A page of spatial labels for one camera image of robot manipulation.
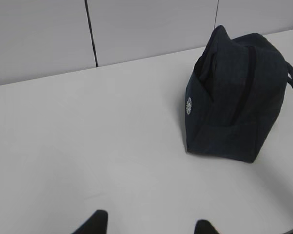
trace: bag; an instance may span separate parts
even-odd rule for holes
[[[186,89],[188,152],[254,162],[287,82],[293,87],[292,66],[262,35],[231,40],[215,28]]]
[[[108,214],[104,210],[97,210],[73,234],[106,234]]]
[[[219,234],[213,225],[207,220],[197,221],[194,234]]]

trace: table surface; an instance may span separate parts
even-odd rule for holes
[[[293,30],[267,38],[293,65]],[[293,90],[254,164],[185,152],[184,93],[204,48],[0,86],[0,234],[293,229]]]

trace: white wall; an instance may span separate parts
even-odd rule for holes
[[[293,0],[219,0],[216,24],[231,38],[293,29]]]
[[[207,44],[217,0],[88,0],[99,66]]]
[[[83,0],[0,0],[0,85],[90,67]]]

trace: bag zipper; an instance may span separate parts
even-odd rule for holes
[[[247,48],[249,50],[248,76],[246,78],[244,89],[241,94],[240,100],[239,100],[237,107],[235,109],[235,112],[233,114],[233,117],[231,120],[231,125],[233,125],[237,121],[239,115],[241,114],[241,112],[242,112],[242,110],[248,100],[248,97],[251,93],[251,88],[252,88],[254,78],[255,78],[256,50],[255,50],[254,46],[248,46]]]

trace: navy blue bag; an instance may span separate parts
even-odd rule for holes
[[[188,152],[254,162],[287,83],[292,66],[262,35],[230,39],[215,28],[186,89]]]

